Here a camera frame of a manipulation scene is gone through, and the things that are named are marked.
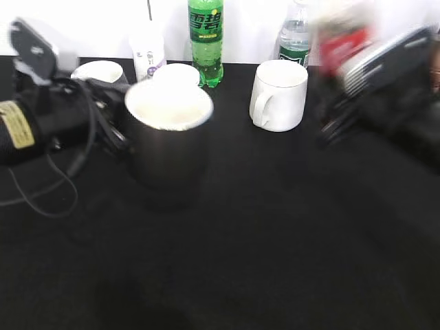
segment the silver device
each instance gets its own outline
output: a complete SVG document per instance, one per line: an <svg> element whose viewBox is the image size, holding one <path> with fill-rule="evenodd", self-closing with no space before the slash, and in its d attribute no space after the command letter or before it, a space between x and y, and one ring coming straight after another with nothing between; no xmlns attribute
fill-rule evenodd
<svg viewBox="0 0 440 330"><path fill-rule="evenodd" d="M432 33L421 28L375 43L349 59L338 70L346 95L385 87L429 58Z"/></svg>
<svg viewBox="0 0 440 330"><path fill-rule="evenodd" d="M54 28L35 19L17 18L10 26L10 43L18 52L15 68L37 85L50 85L59 73L70 74L79 65L72 43Z"/></svg>

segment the red object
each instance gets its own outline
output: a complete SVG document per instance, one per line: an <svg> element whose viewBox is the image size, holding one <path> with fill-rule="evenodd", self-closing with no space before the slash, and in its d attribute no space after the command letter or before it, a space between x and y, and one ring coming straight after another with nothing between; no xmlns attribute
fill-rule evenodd
<svg viewBox="0 0 440 330"><path fill-rule="evenodd" d="M338 68L348 59L363 50L369 37L369 29L328 37L325 31L319 33L321 70L335 76Z"/></svg>

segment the stainless steel mug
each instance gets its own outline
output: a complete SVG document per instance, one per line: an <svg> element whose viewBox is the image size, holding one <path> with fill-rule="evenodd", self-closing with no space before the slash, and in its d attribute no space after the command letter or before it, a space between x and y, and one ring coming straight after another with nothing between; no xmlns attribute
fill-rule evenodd
<svg viewBox="0 0 440 330"><path fill-rule="evenodd" d="M149 189L153 203L186 205L208 164L211 98L195 85L144 81L130 88L125 105L132 176Z"/></svg>

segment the white container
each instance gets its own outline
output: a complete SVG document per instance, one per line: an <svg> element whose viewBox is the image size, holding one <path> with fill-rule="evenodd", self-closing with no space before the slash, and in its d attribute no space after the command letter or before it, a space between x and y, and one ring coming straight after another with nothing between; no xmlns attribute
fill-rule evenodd
<svg viewBox="0 0 440 330"><path fill-rule="evenodd" d="M155 71L166 65L164 37L152 21L137 25L130 36L137 81L152 79Z"/></svg>

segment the white lid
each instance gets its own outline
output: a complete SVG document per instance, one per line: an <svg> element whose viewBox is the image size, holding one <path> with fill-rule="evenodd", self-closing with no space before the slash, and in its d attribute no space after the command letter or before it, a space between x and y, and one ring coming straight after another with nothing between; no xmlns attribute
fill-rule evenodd
<svg viewBox="0 0 440 330"><path fill-rule="evenodd" d="M154 73L154 83L165 83L175 85L195 85L200 83L200 73L191 65L174 63L160 67Z"/></svg>

